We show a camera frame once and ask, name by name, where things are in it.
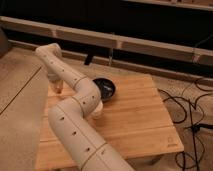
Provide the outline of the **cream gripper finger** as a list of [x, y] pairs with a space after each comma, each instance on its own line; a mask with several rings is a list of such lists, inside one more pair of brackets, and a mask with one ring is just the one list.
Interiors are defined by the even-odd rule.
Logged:
[[62, 93], [62, 90], [63, 90], [63, 85], [62, 84], [55, 84], [53, 86], [53, 91], [56, 93], [56, 94], [61, 94]]

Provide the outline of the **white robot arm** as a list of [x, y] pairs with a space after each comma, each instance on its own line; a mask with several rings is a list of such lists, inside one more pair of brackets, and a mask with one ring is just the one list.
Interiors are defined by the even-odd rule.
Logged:
[[48, 76], [65, 81], [75, 94], [55, 104], [48, 121], [65, 150], [80, 171], [134, 171], [128, 162], [85, 120], [101, 103], [96, 84], [61, 59], [58, 44], [35, 50], [47, 66]]

